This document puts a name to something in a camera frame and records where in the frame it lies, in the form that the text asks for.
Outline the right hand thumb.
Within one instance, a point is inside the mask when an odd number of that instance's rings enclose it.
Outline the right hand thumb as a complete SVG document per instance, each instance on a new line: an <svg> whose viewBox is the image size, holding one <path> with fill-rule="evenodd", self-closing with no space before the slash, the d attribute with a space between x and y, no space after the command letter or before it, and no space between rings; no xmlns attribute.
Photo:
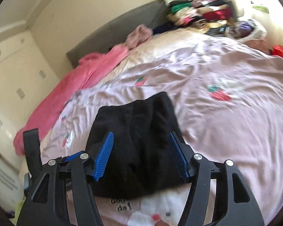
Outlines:
<svg viewBox="0 0 283 226"><path fill-rule="evenodd" d="M154 226L171 226L171 225L172 225L172 223L169 222L168 220L162 220L161 219L161 220L157 221Z"/></svg>

